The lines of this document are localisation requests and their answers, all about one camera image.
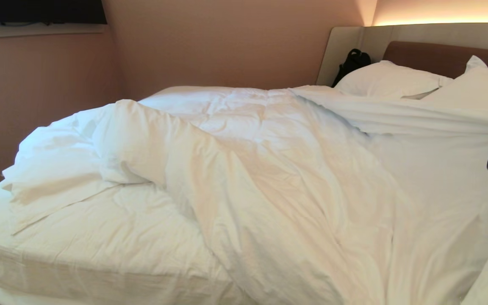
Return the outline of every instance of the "upholstered headboard panel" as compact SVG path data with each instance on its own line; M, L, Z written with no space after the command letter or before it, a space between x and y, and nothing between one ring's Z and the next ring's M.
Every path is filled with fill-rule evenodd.
M488 65L488 50L422 42L392 41L383 59L400 66L455 78L464 73L472 55Z

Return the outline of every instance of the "pink wall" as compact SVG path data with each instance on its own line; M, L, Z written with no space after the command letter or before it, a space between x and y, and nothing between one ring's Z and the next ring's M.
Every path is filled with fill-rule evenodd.
M124 98L121 83L110 33L1 38L0 173L33 129Z
M488 0L378 0L374 25L488 22Z
M130 97L175 85L316 81L337 25L371 23L376 0L105 0Z

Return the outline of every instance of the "wrinkled bedding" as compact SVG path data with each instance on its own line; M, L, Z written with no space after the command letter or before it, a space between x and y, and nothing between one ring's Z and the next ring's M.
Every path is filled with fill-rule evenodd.
M7 273L14 278L0 269L0 287L83 304L459 303L488 258L488 176L474 158L455 158L457 149L440 155L438 139L398 137L350 100L339 100L335 114L303 95L179 87L37 129L4 172L0 250L18 262L36 255L47 267ZM385 114L392 105L378 107ZM421 110L411 114L426 119L430 111ZM487 126L488 118L457 118L456 147L481 158L488 147L471 143L488 133L476 135L465 118ZM434 163L444 155L449 162ZM404 170L417 157L428 162ZM475 179L442 189L434 180L448 169ZM487 196L476 199L480 192ZM174 219L164 225L160 200ZM183 263L160 259L176 253ZM55 266L42 289L16 283ZM190 270L205 279L193 281ZM114 276L100 283L88 276L95 272ZM147 289L156 274L169 274L160 286L182 280L164 295ZM174 292L184 287L184 297Z

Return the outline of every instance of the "black backpack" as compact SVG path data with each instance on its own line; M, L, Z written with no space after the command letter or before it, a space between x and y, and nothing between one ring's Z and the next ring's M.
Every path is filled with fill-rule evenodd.
M353 72L358 68L366 67L369 64L372 64L372 60L370 60L370 56L368 54L361 52L358 49L351 50L347 55L345 63L340 65L340 71L336 76L333 87L336 86L336 84L350 72Z

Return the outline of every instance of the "tv screen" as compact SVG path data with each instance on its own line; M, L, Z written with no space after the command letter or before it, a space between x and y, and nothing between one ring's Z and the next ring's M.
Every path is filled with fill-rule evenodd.
M0 22L107 24L101 0L0 0Z

